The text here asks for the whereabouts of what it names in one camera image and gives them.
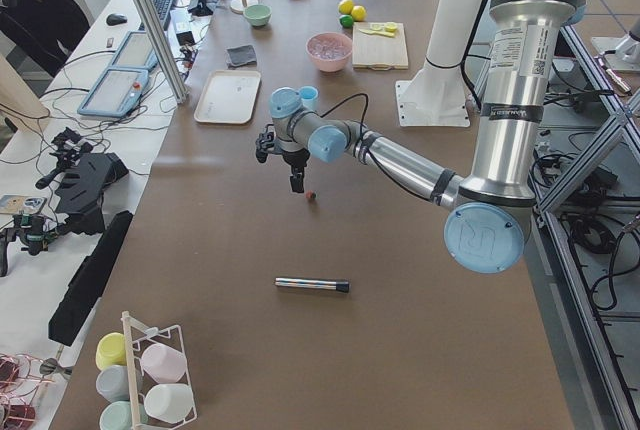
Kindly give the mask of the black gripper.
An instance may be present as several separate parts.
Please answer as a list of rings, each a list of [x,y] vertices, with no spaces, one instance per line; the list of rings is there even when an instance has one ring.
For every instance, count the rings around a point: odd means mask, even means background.
[[[279,155],[290,166],[290,186],[294,193],[302,194],[304,190],[305,166],[309,160],[309,151],[284,150],[274,130],[270,130],[272,124],[267,124],[259,133],[255,141],[255,157],[259,163],[265,163],[269,155]]]

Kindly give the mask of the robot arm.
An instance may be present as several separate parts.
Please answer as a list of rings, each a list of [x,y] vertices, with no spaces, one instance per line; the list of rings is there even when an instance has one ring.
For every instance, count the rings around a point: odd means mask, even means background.
[[[463,97],[471,90],[464,64],[483,15],[496,24],[479,127],[468,176],[422,157],[369,129],[305,107],[283,87],[269,100],[270,123],[256,141],[264,162],[279,155],[290,184],[304,189],[310,158],[330,163],[351,155],[376,166],[408,193],[449,210],[448,252],[462,266],[496,273],[522,256],[536,198],[528,184],[537,131],[559,31],[578,22],[586,0],[439,0],[423,67],[400,85],[405,126],[465,126]]]

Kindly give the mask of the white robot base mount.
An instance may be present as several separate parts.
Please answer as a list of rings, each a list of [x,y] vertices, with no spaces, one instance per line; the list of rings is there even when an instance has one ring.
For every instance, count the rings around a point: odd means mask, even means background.
[[[465,84],[461,70],[467,44],[473,40],[483,0],[439,0],[425,63],[396,91],[403,127],[467,127]]]

